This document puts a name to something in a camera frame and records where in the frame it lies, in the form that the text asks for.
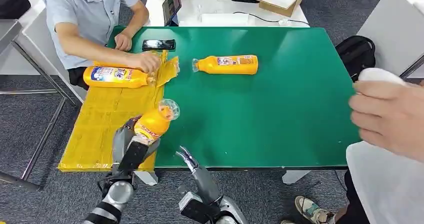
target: hand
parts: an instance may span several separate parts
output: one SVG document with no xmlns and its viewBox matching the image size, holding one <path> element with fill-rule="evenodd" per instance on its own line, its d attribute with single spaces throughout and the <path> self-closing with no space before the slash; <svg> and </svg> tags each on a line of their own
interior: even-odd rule
<svg viewBox="0 0 424 224">
<path fill-rule="evenodd" d="M 424 88 L 358 81 L 349 105 L 366 142 L 424 162 Z"/>
<path fill-rule="evenodd" d="M 116 43 L 115 49 L 122 50 L 122 51 L 129 51 L 131 47 L 133 46 L 132 38 L 124 32 L 121 32 L 115 36 L 115 43 Z"/>
<path fill-rule="evenodd" d="M 126 62 L 130 68 L 141 69 L 145 73 L 156 71 L 161 64 L 160 58 L 147 51 L 140 54 L 131 54 Z"/>
</svg>

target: yellow bottle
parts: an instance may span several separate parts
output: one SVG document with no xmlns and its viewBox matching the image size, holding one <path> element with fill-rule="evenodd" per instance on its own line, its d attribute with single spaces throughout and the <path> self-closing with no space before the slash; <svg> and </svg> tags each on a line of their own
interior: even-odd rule
<svg viewBox="0 0 424 224">
<path fill-rule="evenodd" d="M 89 66 L 84 71 L 84 81 L 93 87 L 139 88 L 156 79 L 136 69 Z"/>
<path fill-rule="evenodd" d="M 241 74 L 254 75 L 258 70 L 255 55 L 209 56 L 202 60 L 193 59 L 193 71 L 204 71 L 209 74 Z"/>
<path fill-rule="evenodd" d="M 134 126 L 137 136 L 145 138 L 146 144 L 152 144 L 170 127 L 172 120 L 180 116 L 178 104 L 170 99 L 159 101 L 157 108 L 147 111 Z"/>
</svg>

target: laptop screen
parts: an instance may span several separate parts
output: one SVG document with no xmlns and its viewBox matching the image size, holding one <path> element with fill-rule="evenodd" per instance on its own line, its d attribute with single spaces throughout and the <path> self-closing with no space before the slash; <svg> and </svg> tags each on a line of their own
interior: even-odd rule
<svg viewBox="0 0 424 224">
<path fill-rule="evenodd" d="M 181 0 L 165 0 L 162 4 L 163 10 L 163 19 L 165 26 L 169 25 L 172 18 L 177 14 L 178 10 L 181 8 Z"/>
</svg>

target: white cloth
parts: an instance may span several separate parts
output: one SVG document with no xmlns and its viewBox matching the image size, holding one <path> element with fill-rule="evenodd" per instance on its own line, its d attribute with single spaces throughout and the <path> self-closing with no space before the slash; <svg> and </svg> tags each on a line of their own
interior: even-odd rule
<svg viewBox="0 0 424 224">
<path fill-rule="evenodd" d="M 346 159 L 370 224 L 424 223 L 424 164 L 365 141 Z"/>
</svg>

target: shoe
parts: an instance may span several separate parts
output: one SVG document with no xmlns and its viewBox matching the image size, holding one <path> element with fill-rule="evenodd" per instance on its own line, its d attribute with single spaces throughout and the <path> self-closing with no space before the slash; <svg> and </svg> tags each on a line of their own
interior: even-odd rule
<svg viewBox="0 0 424 224">
<path fill-rule="evenodd" d="M 296 224 L 291 220 L 283 220 L 280 224 Z"/>
<path fill-rule="evenodd" d="M 310 222 L 314 224 L 334 223 L 334 214 L 328 210 L 321 209 L 312 200 L 304 196 L 298 196 L 294 202 L 298 211 Z"/>
</svg>

